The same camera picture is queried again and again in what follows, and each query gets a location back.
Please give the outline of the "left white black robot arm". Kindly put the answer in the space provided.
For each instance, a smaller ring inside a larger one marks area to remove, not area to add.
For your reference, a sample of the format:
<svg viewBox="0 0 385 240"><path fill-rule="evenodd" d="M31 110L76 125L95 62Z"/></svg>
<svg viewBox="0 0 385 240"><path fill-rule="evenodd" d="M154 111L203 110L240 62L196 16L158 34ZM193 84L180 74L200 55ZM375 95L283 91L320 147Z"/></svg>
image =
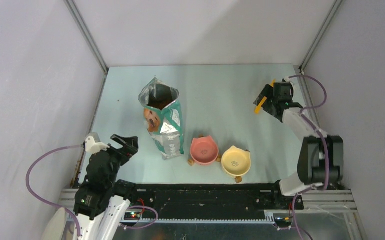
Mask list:
<svg viewBox="0 0 385 240"><path fill-rule="evenodd" d="M135 183L118 179L122 166L139 151L137 136L111 140L121 147L101 142L97 133L84 140L84 150L90 154L83 183L74 196L74 240L111 240L129 208L138 204Z"/></svg>

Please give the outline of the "green dog food bag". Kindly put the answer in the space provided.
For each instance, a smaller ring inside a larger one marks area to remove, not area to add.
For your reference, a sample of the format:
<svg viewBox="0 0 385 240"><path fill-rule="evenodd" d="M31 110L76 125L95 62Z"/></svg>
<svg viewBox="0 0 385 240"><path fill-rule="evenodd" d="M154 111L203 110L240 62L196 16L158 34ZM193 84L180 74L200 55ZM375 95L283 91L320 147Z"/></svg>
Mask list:
<svg viewBox="0 0 385 240"><path fill-rule="evenodd" d="M182 156L184 151L183 113L180 92L158 78L153 78L140 92L146 129L162 158Z"/></svg>

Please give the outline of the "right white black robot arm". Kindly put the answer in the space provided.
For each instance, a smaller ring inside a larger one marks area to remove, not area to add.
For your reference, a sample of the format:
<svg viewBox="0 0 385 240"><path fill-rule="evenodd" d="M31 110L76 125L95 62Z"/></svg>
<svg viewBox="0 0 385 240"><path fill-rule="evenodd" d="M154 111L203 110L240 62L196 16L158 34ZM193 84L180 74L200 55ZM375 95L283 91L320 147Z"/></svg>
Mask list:
<svg viewBox="0 0 385 240"><path fill-rule="evenodd" d="M291 196L311 189L327 189L344 177L343 139L317 126L293 97L293 84L283 80L266 84L254 101L256 113L265 111L289 126L301 141L296 172L280 180L280 190L271 195L271 202L277 209L286 208L292 201Z"/></svg>

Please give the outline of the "orange plastic food scoop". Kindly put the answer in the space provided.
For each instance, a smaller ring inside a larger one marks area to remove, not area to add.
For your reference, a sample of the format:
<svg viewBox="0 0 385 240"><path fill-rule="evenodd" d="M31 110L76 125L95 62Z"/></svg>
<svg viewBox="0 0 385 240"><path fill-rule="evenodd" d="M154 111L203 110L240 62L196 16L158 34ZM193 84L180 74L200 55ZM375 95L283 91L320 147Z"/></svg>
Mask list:
<svg viewBox="0 0 385 240"><path fill-rule="evenodd" d="M256 105L254 112L259 114L260 111L264 108L264 104L269 102L274 97L274 85L276 79L274 79L270 84L266 84L263 90L260 92L256 100L254 101L254 105Z"/></svg>

